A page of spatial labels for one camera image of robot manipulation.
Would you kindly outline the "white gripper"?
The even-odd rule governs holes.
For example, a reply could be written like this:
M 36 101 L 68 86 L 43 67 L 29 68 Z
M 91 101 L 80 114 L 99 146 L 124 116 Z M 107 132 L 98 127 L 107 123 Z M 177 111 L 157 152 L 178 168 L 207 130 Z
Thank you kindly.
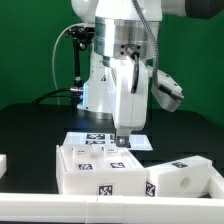
M 132 131 L 142 130 L 146 122 L 148 97 L 148 71 L 142 61 L 139 62 L 139 78 L 136 92 L 132 93 L 134 61 L 116 59 L 115 102 L 112 106 L 113 120 L 116 128 L 115 143 L 117 147 L 128 147 Z

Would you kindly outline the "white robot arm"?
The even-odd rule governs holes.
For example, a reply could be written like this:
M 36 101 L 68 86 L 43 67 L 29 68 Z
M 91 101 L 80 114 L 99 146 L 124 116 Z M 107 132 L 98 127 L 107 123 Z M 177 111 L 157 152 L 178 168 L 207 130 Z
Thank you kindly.
M 184 99 L 182 88 L 158 69 L 162 16 L 210 19 L 224 10 L 224 0 L 71 0 L 71 5 L 84 26 L 94 29 L 118 147 L 128 146 L 131 133 L 144 127 L 149 93 L 170 112 Z

